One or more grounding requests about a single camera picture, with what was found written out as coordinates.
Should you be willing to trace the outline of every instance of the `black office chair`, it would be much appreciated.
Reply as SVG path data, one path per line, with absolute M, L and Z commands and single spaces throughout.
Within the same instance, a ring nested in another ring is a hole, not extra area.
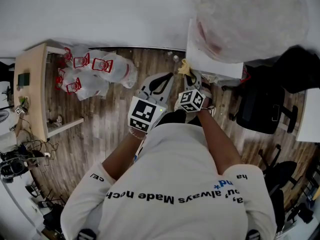
M 268 191 L 270 192 L 272 190 L 274 191 L 275 189 L 281 189 L 287 184 L 288 181 L 293 184 L 291 188 L 293 190 L 302 178 L 302 176 L 300 176 L 298 180 L 292 178 L 292 175 L 297 168 L 297 163 L 294 161 L 284 161 L 276 165 L 278 157 L 281 153 L 281 146 L 277 144 L 275 148 L 278 150 L 278 152 L 270 165 L 268 165 L 265 157 L 263 156 L 263 150 L 260 149 L 258 151 L 258 154 L 261 156 L 261 159 L 266 167 L 266 169 L 263 171 L 263 174 L 265 175 L 264 180 L 267 184 L 267 188 L 270 188 L 268 188 Z
M 52 210 L 43 215 L 43 224 L 48 230 L 62 234 L 60 218 L 63 210 L 64 207 L 62 205 L 55 203 Z
M 280 232 L 283 230 L 285 225 L 285 198 L 284 193 L 281 189 L 277 189 L 271 196 L 270 196 L 274 216 L 275 216 L 275 223 L 276 223 L 276 232 Z
M 31 196 L 34 198 L 38 197 L 41 195 L 41 191 L 38 189 L 35 181 L 32 181 L 30 185 L 25 186 L 25 189 L 29 192 Z
M 60 195 L 58 199 L 54 199 L 54 196 L 50 197 L 51 192 L 52 192 L 52 189 L 49 191 L 49 194 L 44 198 L 43 201 L 39 201 L 37 203 L 39 208 L 52 209 L 52 207 L 55 205 L 54 202 L 58 202 L 58 203 L 61 202 L 63 206 L 66 204 L 66 202 L 62 198 L 62 195 Z
M 244 83 L 239 110 L 236 115 L 229 114 L 230 120 L 236 120 L 246 129 L 273 134 L 284 113 L 290 118 L 287 132 L 292 133 L 298 108 L 293 106 L 290 111 L 284 107 L 284 89 L 295 94 L 320 87 L 319 58 L 301 47 L 294 47 L 287 50 L 273 67 L 247 66 L 247 71 L 251 79 Z

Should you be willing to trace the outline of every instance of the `white plastic bag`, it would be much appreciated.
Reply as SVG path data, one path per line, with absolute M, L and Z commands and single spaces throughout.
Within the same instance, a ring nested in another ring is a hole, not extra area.
M 79 101 L 97 95 L 107 95 L 109 83 L 90 71 L 80 71 L 73 78 L 75 79 L 74 92 Z
M 73 70 L 71 68 L 59 69 L 56 78 L 56 89 L 62 89 L 68 94 L 75 93 L 79 101 L 99 95 L 107 95 L 109 83 L 91 71 Z
M 109 53 L 101 60 L 96 60 L 92 69 L 108 82 L 121 83 L 128 89 L 137 81 L 138 71 L 133 62 L 116 53 Z
M 75 82 L 75 74 L 79 72 L 74 71 L 72 68 L 66 67 L 64 69 L 59 68 L 58 69 L 58 76 L 55 78 L 55 88 L 57 90 L 64 90 L 65 92 L 68 92 L 67 86 L 71 85 Z
M 89 48 L 85 45 L 76 45 L 74 47 L 65 47 L 64 61 L 69 68 L 74 68 L 74 59 L 82 57 L 83 54 L 89 52 Z
M 83 53 L 80 57 L 75 57 L 73 59 L 73 69 L 79 69 L 82 71 L 92 71 L 93 63 L 95 63 L 96 60 L 101 60 L 107 54 L 107 51 L 88 50 L 85 53 Z
M 216 86 L 237 87 L 246 82 L 247 80 L 251 79 L 251 75 L 247 72 L 247 68 L 245 65 L 243 65 L 241 79 L 215 73 L 208 73 L 204 71 L 200 72 L 202 76 L 210 82 L 210 84 L 214 83 Z
M 279 56 L 309 29 L 305 0 L 195 0 L 197 47 L 225 63 Z

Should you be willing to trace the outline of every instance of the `person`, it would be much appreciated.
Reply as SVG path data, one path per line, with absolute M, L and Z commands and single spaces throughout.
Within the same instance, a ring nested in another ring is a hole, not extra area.
M 166 114 L 132 166 L 145 134 L 130 129 L 71 194 L 60 220 L 64 237 L 89 229 L 98 240 L 244 240 L 248 232 L 273 240 L 263 173 L 242 163 L 208 104 L 189 123 L 181 109 Z

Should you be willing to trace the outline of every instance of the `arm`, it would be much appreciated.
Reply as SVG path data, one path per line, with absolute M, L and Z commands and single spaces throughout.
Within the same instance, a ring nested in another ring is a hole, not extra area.
M 95 164 L 82 178 L 61 214 L 61 228 L 67 240 L 77 237 L 90 212 L 105 200 L 110 187 L 129 168 L 141 140 L 128 134 L 103 163 Z
M 146 135 L 142 131 L 132 130 L 139 138 Z M 141 141 L 130 133 L 127 134 L 118 147 L 103 161 L 103 168 L 113 179 L 118 180 L 130 167 Z
M 218 173 L 222 175 L 229 167 L 242 164 L 235 145 L 213 119 L 209 111 L 201 109 L 198 113 L 198 118 L 202 124 L 209 152 L 215 162 Z

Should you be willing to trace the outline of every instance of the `hand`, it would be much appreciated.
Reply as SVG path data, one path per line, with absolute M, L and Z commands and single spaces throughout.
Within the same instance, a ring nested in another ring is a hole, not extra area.
M 146 136 L 146 133 L 141 131 L 141 130 L 138 130 L 136 128 L 131 128 L 133 133 L 138 136 L 139 138 L 144 138 Z
M 210 85 L 210 83 L 209 83 L 209 81 L 207 79 L 202 78 L 201 80 L 202 80 L 203 83 L 206 83 L 207 85 Z M 211 90 L 208 89 L 208 88 L 205 88 L 205 87 L 202 86 L 201 89 L 206 91 L 206 92 L 208 92 L 208 93 L 211 93 Z M 202 108 L 207 108 L 207 107 L 209 107 L 209 105 L 210 105 L 210 99 L 208 97 L 205 97 L 204 102 L 202 104 Z
M 206 109 L 207 107 L 209 107 L 209 102 L 210 102 L 210 99 L 208 97 L 205 97 L 204 102 L 202 104 L 202 108 Z

